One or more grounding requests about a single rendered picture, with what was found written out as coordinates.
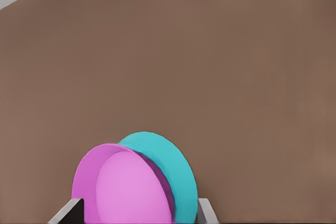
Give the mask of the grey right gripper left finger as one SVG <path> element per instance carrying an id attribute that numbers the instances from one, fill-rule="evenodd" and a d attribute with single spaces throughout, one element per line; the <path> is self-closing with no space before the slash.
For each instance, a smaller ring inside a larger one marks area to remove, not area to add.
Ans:
<path id="1" fill-rule="evenodd" d="M 84 200 L 69 200 L 47 224 L 85 224 Z"/>

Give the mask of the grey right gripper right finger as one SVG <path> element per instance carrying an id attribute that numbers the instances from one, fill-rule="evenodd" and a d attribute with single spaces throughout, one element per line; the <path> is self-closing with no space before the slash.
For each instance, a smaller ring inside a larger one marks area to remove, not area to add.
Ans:
<path id="1" fill-rule="evenodd" d="M 197 201 L 196 224 L 219 224 L 216 213 L 207 198 L 199 198 Z"/>

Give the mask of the blue plate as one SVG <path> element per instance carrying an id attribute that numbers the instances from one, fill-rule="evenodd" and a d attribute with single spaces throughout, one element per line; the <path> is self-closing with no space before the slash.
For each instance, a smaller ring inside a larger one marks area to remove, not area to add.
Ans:
<path id="1" fill-rule="evenodd" d="M 194 223 L 197 215 L 197 185 L 182 152 L 164 136 L 153 132 L 130 134 L 119 144 L 132 149 L 150 162 L 163 185 L 172 221 Z"/>

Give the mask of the pink plate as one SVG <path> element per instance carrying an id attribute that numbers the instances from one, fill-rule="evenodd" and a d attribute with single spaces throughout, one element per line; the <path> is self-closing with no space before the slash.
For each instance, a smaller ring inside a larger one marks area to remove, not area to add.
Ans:
<path id="1" fill-rule="evenodd" d="M 135 151 L 102 144 L 79 163 L 72 198 L 84 200 L 86 224 L 170 224 L 169 192 L 155 166 Z"/>

